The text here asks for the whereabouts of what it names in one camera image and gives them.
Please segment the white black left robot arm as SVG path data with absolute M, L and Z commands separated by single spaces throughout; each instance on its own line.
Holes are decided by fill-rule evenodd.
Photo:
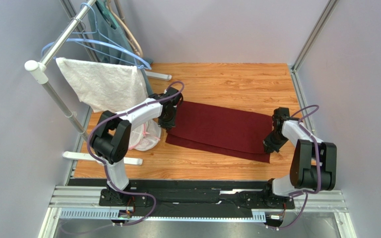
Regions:
M 123 112 L 103 112 L 87 140 L 87 151 L 103 165 L 107 177 L 107 188 L 102 191 L 105 200 L 123 205 L 135 196 L 140 196 L 140 193 L 128 190 L 129 179 L 124 163 L 131 132 L 152 119 L 157 119 L 158 126 L 165 130 L 175 127 L 177 106 L 182 101 L 180 92 L 165 92 L 153 94 L 141 104 Z

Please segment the dark red cloth napkin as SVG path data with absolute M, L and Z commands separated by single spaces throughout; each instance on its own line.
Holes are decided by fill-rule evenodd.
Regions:
M 183 102 L 177 109 L 176 127 L 167 132 L 166 143 L 269 163 L 263 140 L 271 131 L 269 115 Z

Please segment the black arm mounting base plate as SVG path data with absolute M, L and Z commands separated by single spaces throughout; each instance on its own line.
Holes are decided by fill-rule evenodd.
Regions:
M 274 208 L 265 206 L 262 191 L 267 181 L 235 180 L 153 180 L 132 179 L 130 192 L 140 193 L 126 204 L 105 200 L 105 179 L 73 178 L 68 186 L 96 187 L 96 204 L 114 209 L 114 220 L 121 218 L 245 219 L 259 209 L 265 213 L 295 212 L 296 198 Z

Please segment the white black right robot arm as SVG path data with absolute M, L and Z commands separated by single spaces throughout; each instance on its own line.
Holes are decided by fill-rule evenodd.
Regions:
M 272 178 L 262 191 L 267 207 L 286 204 L 302 194 L 317 194 L 333 190 L 336 184 L 337 147 L 334 143 L 317 138 L 303 120 L 279 107 L 272 115 L 273 130 L 263 140 L 265 153 L 279 152 L 290 141 L 295 147 L 289 174 Z

